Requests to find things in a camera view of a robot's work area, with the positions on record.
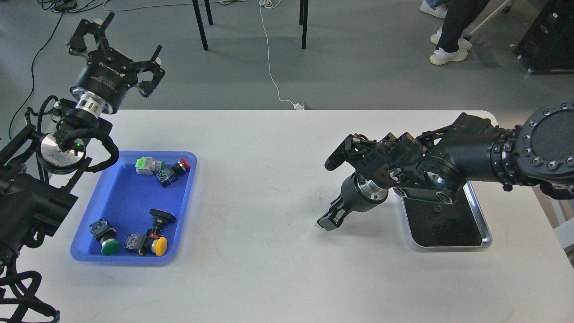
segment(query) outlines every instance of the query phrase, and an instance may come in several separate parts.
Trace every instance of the black robotic arm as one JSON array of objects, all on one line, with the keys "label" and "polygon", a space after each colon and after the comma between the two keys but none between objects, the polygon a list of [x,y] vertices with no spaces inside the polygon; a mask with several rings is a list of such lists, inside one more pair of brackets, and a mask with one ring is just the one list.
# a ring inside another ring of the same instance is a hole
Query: black robotic arm
[{"label": "black robotic arm", "polygon": [[341,226],[352,211],[384,202],[388,189],[405,199],[451,205],[469,180],[536,186],[554,199],[574,198],[574,108],[566,101],[535,112],[522,126],[502,129],[489,119],[462,113],[444,128],[414,138],[392,133],[380,141],[350,134],[325,162],[344,162],[355,172],[317,223]]}]

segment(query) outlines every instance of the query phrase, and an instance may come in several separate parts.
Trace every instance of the gray floor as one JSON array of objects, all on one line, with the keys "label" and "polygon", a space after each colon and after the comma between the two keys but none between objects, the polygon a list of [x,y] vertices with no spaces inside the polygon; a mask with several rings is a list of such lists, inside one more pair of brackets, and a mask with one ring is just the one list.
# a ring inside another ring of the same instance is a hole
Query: gray floor
[{"label": "gray floor", "polygon": [[[81,5],[87,2],[79,0]],[[109,7],[157,3],[178,2],[112,1]],[[474,47],[464,62],[440,67],[428,58],[434,49],[429,37],[442,20],[421,13],[419,0],[311,0],[304,51],[298,3],[283,0],[263,16],[281,94],[309,109],[487,110],[509,127],[522,124],[541,106],[574,95],[574,75],[529,75],[512,54],[510,45],[518,44],[543,0],[517,1],[473,38]],[[481,17],[500,3],[491,1]],[[279,102],[267,74],[257,1],[213,4],[212,11],[215,25],[206,24],[208,52],[201,48],[191,6],[116,14],[107,30],[110,44],[134,60],[148,59],[161,44],[166,71],[152,97],[144,99],[132,91],[121,109],[292,108]],[[80,19],[106,15],[100,7],[63,17],[36,61],[36,90],[28,105],[37,109],[50,94],[71,98],[68,89],[85,61],[68,55],[65,43]],[[0,2],[0,147],[7,142],[12,114],[30,90],[32,57],[58,17],[33,0]],[[22,112],[13,133],[24,124],[21,116]]]}]

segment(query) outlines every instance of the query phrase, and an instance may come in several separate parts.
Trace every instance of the metal tray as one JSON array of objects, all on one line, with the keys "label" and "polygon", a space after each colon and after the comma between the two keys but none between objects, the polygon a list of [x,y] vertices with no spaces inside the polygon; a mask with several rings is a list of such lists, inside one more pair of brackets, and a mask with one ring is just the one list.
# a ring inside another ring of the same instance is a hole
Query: metal tray
[{"label": "metal tray", "polygon": [[486,248],[492,236],[470,182],[454,205],[402,199],[412,242],[429,251]]}]

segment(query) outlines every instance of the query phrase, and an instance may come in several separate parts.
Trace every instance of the yellow button cap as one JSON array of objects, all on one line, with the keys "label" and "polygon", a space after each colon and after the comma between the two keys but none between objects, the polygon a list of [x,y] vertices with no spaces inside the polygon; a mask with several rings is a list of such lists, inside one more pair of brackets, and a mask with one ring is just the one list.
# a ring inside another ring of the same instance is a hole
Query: yellow button cap
[{"label": "yellow button cap", "polygon": [[168,239],[166,239],[165,237],[161,237],[156,240],[155,245],[156,247],[154,248],[153,252],[157,256],[163,256],[165,254],[165,251],[168,249]]}]

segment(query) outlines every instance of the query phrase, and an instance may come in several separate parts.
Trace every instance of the robotic arm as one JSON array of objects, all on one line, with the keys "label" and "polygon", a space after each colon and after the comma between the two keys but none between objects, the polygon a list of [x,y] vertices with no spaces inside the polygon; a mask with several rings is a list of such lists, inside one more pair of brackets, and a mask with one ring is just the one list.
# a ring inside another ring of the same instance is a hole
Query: robotic arm
[{"label": "robotic arm", "polygon": [[469,180],[536,186],[554,199],[574,198],[574,108],[572,101],[535,112],[522,126],[502,129],[489,119],[462,113],[444,128],[414,138],[392,133],[380,141],[350,134],[325,162],[344,162],[355,172],[317,223],[338,228],[352,211],[385,201],[388,189],[405,199],[452,205]]},{"label": "robotic arm", "polygon": [[[114,13],[101,24],[80,21],[71,37],[69,53],[86,58],[87,64],[70,92],[75,101],[59,99],[53,95],[42,105],[38,113],[38,127],[32,125],[29,110],[26,113],[28,125],[0,151],[0,286],[9,286],[16,298],[5,298],[5,289],[0,289],[0,304],[18,305],[10,322],[20,322],[28,309],[46,316],[52,322],[59,320],[59,312],[34,296],[41,276],[35,271],[18,273],[15,260],[23,246],[37,248],[45,236],[53,236],[77,200],[70,192],[85,171],[98,172],[117,162],[118,147],[109,134],[112,124],[100,118],[102,113],[114,114],[118,111],[127,91],[136,87],[143,97],[149,97],[159,84],[165,72],[160,68],[158,46],[152,58],[134,62],[124,54],[109,46],[105,30]],[[84,37],[94,36],[97,49],[87,50]],[[150,81],[138,81],[138,74],[151,72]],[[51,100],[56,103],[45,112]],[[61,117],[56,131],[41,132],[41,119],[45,115]],[[91,166],[91,158],[86,155],[86,146],[91,139],[102,142],[110,158]],[[16,152],[31,141],[26,151],[16,157]],[[26,174],[25,162],[36,154],[41,167],[36,179]],[[74,172],[66,186],[50,186],[48,177],[42,173],[69,174]],[[32,279],[26,287],[22,281]]]}]

